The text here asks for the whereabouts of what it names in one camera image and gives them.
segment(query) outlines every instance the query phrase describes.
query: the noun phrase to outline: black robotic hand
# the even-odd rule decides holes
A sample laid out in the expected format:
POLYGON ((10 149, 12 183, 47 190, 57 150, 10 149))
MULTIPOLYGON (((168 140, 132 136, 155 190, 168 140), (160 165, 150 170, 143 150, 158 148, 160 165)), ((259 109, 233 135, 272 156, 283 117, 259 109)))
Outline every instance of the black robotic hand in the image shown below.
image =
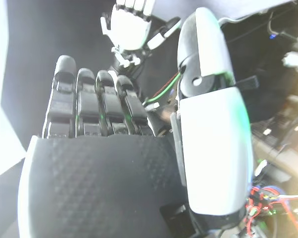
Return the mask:
POLYGON ((60 56, 43 126, 43 138, 75 138, 111 134, 153 135, 132 82, 120 75, 115 89, 105 70, 96 78, 88 68, 76 77, 75 60, 60 56))

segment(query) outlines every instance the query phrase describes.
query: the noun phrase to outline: white finger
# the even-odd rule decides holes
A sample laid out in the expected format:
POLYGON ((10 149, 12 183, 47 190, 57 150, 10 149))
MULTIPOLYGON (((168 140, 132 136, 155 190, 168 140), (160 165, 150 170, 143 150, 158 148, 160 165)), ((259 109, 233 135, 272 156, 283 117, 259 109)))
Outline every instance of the white finger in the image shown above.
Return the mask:
POLYGON ((155 0, 147 0, 144 7, 144 15, 151 16, 155 0))
POLYGON ((134 8, 135 0, 126 0, 125 7, 134 8))
POLYGON ((116 0, 117 5, 125 5, 125 0, 116 0))
POLYGON ((143 11, 146 0, 135 0, 134 10, 143 11))

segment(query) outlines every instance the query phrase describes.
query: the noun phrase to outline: green wire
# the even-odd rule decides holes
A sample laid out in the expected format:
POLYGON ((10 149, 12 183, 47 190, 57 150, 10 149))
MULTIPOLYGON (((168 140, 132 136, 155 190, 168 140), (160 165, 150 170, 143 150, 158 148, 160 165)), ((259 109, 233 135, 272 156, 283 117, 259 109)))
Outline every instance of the green wire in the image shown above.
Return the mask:
POLYGON ((159 98, 161 98, 174 85, 174 83, 179 79, 180 76, 181 74, 178 73, 177 76, 175 76, 175 78, 173 79, 173 81, 161 93, 159 93, 154 98, 148 99, 146 103, 152 103, 157 101, 159 98))

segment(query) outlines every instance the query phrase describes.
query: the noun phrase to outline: white robotic hand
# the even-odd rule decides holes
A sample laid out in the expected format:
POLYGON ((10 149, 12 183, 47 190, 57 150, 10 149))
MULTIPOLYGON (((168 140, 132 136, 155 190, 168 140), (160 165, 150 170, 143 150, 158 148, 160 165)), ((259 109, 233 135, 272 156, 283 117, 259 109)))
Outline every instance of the white robotic hand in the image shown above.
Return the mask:
POLYGON ((140 49, 151 27, 151 13, 155 0, 117 0, 111 13, 110 30, 105 17, 100 18, 104 35, 115 48, 122 51, 140 49))

